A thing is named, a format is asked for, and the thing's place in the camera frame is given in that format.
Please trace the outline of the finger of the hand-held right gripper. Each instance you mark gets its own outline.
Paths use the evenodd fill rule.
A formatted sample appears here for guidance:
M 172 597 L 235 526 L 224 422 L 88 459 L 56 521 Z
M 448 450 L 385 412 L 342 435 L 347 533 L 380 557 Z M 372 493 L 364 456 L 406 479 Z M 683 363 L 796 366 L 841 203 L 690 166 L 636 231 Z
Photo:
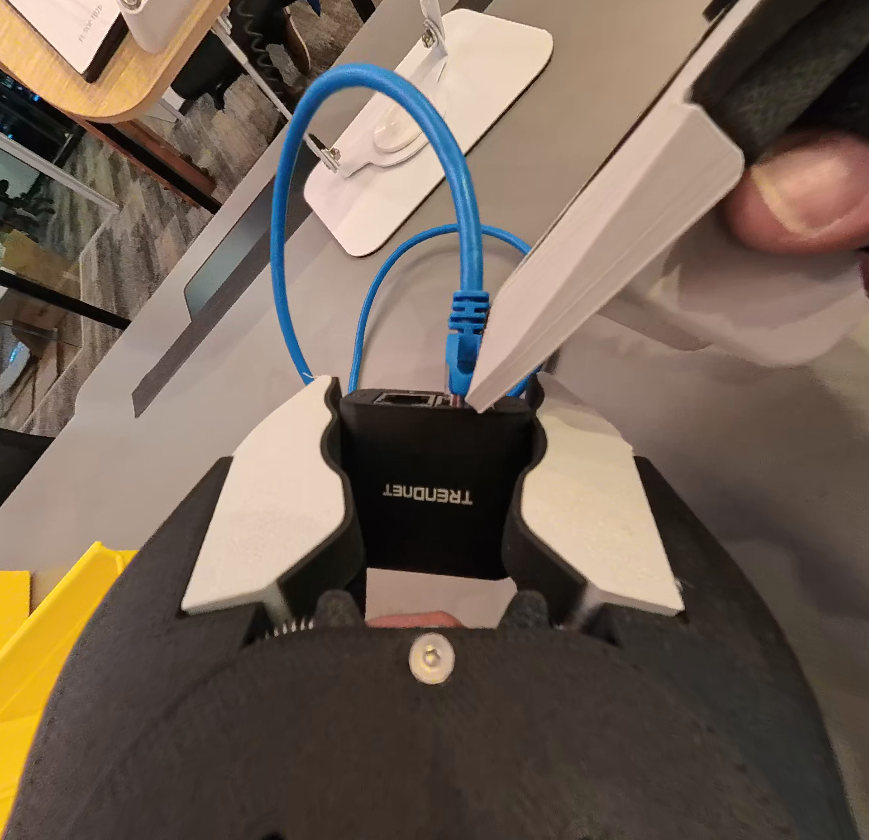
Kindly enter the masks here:
M 867 314 L 864 253 L 767 255 L 728 242 L 678 242 L 599 315 L 679 350 L 716 346 L 754 365 L 826 354 Z
M 550 72 L 496 130 L 516 140 L 536 245 L 494 299 L 468 403 L 488 408 L 738 182 L 744 153 L 692 101 L 743 21 L 733 0 L 491 0 L 540 20 Z

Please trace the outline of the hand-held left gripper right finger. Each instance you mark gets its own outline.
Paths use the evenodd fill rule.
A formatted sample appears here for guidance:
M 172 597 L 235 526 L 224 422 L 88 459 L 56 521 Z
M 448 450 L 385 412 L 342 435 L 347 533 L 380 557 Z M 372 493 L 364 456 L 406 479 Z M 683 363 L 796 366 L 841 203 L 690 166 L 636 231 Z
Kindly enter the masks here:
M 558 380 L 536 383 L 531 461 L 504 531 L 507 573 L 569 628 L 604 605 L 678 615 L 685 606 L 632 446 Z

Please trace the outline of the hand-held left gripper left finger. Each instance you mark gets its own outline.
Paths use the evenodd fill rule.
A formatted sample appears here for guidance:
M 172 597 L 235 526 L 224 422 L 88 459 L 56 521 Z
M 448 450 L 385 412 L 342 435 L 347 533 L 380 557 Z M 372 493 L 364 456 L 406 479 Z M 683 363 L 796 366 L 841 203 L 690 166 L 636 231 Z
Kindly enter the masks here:
M 181 610 L 262 605 L 269 617 L 313 617 L 346 588 L 365 550 L 342 469 L 337 378 L 320 376 L 235 450 Z

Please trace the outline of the small black ethernet switch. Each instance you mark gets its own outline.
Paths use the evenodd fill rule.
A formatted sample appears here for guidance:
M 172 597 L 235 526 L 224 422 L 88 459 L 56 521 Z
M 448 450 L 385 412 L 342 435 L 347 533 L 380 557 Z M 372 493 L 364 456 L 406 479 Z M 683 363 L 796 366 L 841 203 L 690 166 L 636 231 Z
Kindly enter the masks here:
M 533 446 L 525 398 L 477 413 L 436 392 L 357 389 L 339 414 L 369 568 L 506 577 L 507 512 Z

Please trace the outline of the yellow plastic bin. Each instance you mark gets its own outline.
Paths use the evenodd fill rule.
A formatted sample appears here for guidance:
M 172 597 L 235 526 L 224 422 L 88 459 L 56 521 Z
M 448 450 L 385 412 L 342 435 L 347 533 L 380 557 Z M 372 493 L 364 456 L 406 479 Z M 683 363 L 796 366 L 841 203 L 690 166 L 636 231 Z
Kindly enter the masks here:
M 136 555 L 95 542 L 1 650 L 1 826 L 10 817 L 32 741 L 71 650 Z

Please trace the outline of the white document stand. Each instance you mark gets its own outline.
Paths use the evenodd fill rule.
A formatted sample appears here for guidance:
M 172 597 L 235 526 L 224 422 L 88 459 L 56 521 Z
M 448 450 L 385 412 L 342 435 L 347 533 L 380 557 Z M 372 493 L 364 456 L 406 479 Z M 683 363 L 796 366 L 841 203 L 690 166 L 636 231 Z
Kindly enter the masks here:
M 552 34 L 419 0 L 420 39 L 331 145 L 306 129 L 317 164 L 303 195 L 351 257 L 383 247 L 443 178 L 454 202 L 465 154 L 549 64 Z

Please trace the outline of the black metal pole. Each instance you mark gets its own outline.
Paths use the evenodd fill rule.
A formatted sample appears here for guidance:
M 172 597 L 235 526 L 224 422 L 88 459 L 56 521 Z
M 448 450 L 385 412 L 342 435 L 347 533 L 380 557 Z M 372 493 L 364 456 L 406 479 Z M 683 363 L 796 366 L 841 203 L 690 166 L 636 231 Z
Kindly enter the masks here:
M 83 302 L 53 290 L 41 283 L 23 278 L 16 273 L 1 269 L 1 285 L 9 291 L 14 291 L 27 298 L 45 302 L 66 312 L 71 312 L 98 324 L 109 326 L 115 330 L 125 331 L 131 324 L 130 319 L 107 311 L 91 303 Z

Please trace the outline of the printed instruction sheet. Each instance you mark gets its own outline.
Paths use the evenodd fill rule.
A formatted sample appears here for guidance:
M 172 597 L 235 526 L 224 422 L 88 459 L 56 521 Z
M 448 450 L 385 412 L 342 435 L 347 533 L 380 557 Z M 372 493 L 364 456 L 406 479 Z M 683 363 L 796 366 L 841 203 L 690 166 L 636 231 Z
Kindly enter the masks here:
M 119 0 L 5 0 L 88 83 L 128 35 Z

